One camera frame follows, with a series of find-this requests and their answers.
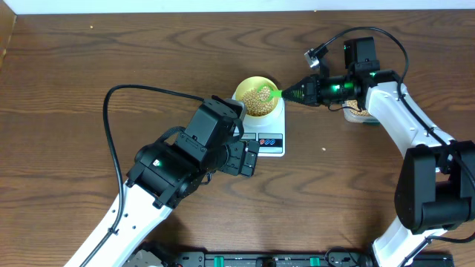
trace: green spoon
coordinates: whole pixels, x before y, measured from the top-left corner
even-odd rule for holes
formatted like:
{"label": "green spoon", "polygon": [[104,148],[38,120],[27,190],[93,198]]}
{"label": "green spoon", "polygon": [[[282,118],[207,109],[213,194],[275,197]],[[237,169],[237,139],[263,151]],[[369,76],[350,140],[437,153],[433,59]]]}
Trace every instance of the green spoon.
{"label": "green spoon", "polygon": [[274,99],[274,97],[282,97],[282,91],[281,90],[274,90],[271,86],[269,85],[261,85],[259,88],[258,88],[258,93],[260,93],[262,91],[262,89],[264,87],[268,87],[270,89],[270,95],[269,95],[269,98],[266,99],[266,100],[261,100],[262,102],[270,102],[271,100]]}

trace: green light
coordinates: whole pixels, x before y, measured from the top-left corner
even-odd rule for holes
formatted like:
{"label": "green light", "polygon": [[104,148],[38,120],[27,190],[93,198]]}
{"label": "green light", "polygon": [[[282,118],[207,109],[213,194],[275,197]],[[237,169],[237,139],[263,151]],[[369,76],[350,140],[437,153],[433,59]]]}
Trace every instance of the green light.
{"label": "green light", "polygon": [[155,167],[160,167],[162,165],[162,162],[156,159],[154,163],[152,163]]}
{"label": "green light", "polygon": [[331,85],[330,86],[335,92],[340,89],[340,85]]}
{"label": "green light", "polygon": [[351,89],[353,88],[353,83],[352,82],[345,82],[344,85],[345,89]]}

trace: wooden table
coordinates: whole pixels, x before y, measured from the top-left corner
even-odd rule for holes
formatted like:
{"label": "wooden table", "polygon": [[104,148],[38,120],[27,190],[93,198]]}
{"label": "wooden table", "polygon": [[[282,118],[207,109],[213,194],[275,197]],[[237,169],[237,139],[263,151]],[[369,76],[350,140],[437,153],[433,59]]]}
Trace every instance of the wooden table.
{"label": "wooden table", "polygon": [[[404,44],[405,83],[428,116],[459,140],[475,139],[474,11],[20,16],[0,73],[0,265],[63,265],[104,216],[117,195],[102,126],[112,86],[227,97],[260,75],[287,88],[312,73],[306,50],[362,25]],[[362,36],[375,36],[382,68],[402,72],[392,41],[360,32],[330,47],[333,75],[345,71],[343,41]],[[158,93],[115,94],[122,172],[143,145],[186,126],[197,106]],[[401,165],[383,127],[287,103],[284,157],[259,159],[250,179],[215,175],[149,238],[209,251],[365,248],[396,215]],[[448,236],[466,237],[474,226]],[[473,265],[475,243],[430,249]]]}

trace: grain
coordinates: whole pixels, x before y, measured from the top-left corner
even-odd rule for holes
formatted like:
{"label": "grain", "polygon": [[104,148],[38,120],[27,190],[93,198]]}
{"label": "grain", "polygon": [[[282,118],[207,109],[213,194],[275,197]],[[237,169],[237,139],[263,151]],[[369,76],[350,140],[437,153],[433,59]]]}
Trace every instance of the grain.
{"label": "grain", "polygon": [[251,116],[264,116],[273,109],[273,101],[265,102],[270,96],[270,88],[264,86],[260,92],[253,88],[244,93],[243,102],[247,108],[247,114]]}
{"label": "grain", "polygon": [[[356,100],[348,100],[347,105],[348,105],[348,107],[355,108],[355,109],[359,110],[358,102]],[[358,116],[371,116],[371,114],[367,110],[364,110],[362,112],[358,112],[358,111],[354,111],[354,110],[350,109],[350,111],[351,111],[351,113],[353,113],[355,115],[358,115]]]}

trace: white wall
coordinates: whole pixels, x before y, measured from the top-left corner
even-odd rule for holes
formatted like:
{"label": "white wall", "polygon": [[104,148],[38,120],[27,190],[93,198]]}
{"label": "white wall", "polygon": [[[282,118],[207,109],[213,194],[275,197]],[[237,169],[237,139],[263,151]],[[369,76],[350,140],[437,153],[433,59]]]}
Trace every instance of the white wall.
{"label": "white wall", "polygon": [[471,9],[475,0],[4,0],[16,14]]}

